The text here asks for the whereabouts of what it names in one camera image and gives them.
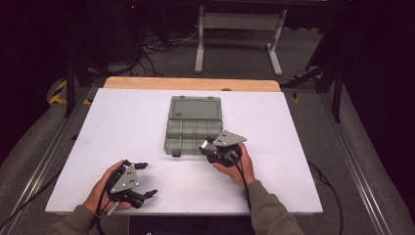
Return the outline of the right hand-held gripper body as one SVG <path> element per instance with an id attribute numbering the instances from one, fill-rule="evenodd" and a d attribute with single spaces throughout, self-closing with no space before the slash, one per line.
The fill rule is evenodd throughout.
<path id="1" fill-rule="evenodd" d="M 222 131 L 213 144 L 208 144 L 210 150 L 207 161 L 210 164 L 220 164 L 226 167 L 236 165 L 242 157 L 242 150 L 239 146 L 247 140 L 246 137 L 229 132 Z"/>

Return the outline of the dark box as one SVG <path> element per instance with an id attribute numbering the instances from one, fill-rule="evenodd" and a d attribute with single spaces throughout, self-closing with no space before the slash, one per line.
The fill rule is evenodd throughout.
<path id="1" fill-rule="evenodd" d="M 255 235 L 243 216 L 131 216 L 128 235 Z"/>

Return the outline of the black metal stand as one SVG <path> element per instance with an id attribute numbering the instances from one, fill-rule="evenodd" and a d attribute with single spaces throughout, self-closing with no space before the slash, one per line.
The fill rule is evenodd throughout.
<path id="1" fill-rule="evenodd" d="M 344 80 L 344 73 L 342 65 L 339 63 L 327 64 L 318 67 L 314 70 L 308 71 L 303 75 L 295 75 L 288 83 L 281 84 L 281 88 L 295 88 L 300 84 L 309 81 L 313 77 L 320 75 L 316 82 L 314 89 L 317 93 L 326 93 L 331 85 L 334 86 L 334 94 L 332 99 L 332 115 L 337 123 L 340 123 L 340 105 L 342 97 L 342 86 Z"/>
<path id="2" fill-rule="evenodd" d="M 65 68 L 65 79 L 67 81 L 67 109 L 65 117 L 68 118 L 75 107 L 75 80 L 78 79 L 81 86 L 86 87 L 92 84 L 92 77 L 88 69 L 92 64 L 85 58 L 74 56 L 67 58 Z"/>

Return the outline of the white metal stand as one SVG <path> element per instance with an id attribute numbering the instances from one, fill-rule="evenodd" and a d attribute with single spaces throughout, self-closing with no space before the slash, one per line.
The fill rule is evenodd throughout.
<path id="1" fill-rule="evenodd" d="M 286 10 L 282 10 L 276 15 L 210 13 L 201 5 L 198 16 L 198 48 L 194 68 L 195 73 L 203 72 L 205 52 L 204 32 L 206 29 L 243 29 L 273 31 L 273 39 L 266 44 L 266 50 L 275 75 L 281 76 L 283 72 L 276 54 L 276 48 L 286 16 Z"/>

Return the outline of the person's left hand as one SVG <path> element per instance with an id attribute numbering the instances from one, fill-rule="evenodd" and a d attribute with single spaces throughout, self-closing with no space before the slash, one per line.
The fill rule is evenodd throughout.
<path id="1" fill-rule="evenodd" d="M 103 176 L 96 182 L 89 196 L 82 204 L 89 211 L 93 213 L 96 211 L 108 212 L 114 206 L 115 201 L 112 201 L 109 198 L 108 193 L 105 190 L 105 186 L 112 173 L 122 164 L 123 161 L 119 161 L 118 163 L 109 167 Z"/>

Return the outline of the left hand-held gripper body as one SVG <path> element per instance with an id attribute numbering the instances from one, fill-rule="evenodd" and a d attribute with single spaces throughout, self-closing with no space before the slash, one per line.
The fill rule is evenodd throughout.
<path id="1" fill-rule="evenodd" d="M 110 176 L 107 191 L 111 200 L 129 203 L 133 208 L 139 209 L 144 200 L 142 195 L 133 191 L 137 187 L 138 176 L 133 166 L 122 164 Z"/>

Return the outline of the person's right hand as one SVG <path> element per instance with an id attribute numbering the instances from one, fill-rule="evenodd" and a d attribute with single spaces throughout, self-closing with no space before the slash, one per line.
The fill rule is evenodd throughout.
<path id="1" fill-rule="evenodd" d="M 222 164 L 214 164 L 213 167 L 228 175 L 237 185 L 245 187 L 255 181 L 254 166 L 245 144 L 240 143 L 239 146 L 242 150 L 242 157 L 237 166 L 226 167 Z"/>

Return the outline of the yellow black floor tape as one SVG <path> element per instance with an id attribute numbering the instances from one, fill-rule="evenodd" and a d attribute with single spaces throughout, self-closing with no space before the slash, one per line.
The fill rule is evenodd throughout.
<path id="1" fill-rule="evenodd" d="M 50 104 L 63 104 L 66 105 L 68 103 L 67 98 L 62 98 L 61 93 L 67 87 L 67 81 L 63 79 L 59 85 L 57 86 L 55 92 L 53 93 L 52 97 L 49 99 Z"/>

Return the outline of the aluminium floor rail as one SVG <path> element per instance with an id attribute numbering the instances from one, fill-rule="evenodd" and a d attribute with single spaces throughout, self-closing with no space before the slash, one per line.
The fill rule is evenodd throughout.
<path id="1" fill-rule="evenodd" d="M 78 89 L 70 115 L 65 105 L 51 105 L 0 165 L 0 235 L 44 235 L 61 219 L 46 205 L 89 111 L 83 101 L 96 92 Z"/>
<path id="2" fill-rule="evenodd" d="M 352 151 L 346 133 L 342 125 L 336 122 L 334 115 L 332 114 L 330 98 L 326 94 L 319 94 L 318 97 L 325 111 L 325 114 L 328 116 L 335 135 L 337 136 L 338 141 L 340 142 L 345 153 L 345 162 L 347 168 L 351 174 L 351 177 L 353 178 L 359 196 L 363 202 L 365 209 L 368 212 L 377 235 L 392 235 L 392 231 L 379 207 L 377 200 L 375 199 L 373 191 L 369 186 L 369 183 L 357 161 L 356 155 Z"/>

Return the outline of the grey plastic compartment box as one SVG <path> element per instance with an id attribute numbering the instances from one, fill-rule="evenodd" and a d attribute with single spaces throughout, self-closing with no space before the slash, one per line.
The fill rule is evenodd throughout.
<path id="1" fill-rule="evenodd" d="M 199 155 L 199 147 L 208 137 L 216 138 L 223 130 L 219 97 L 173 96 L 170 100 L 164 137 L 168 155 Z"/>

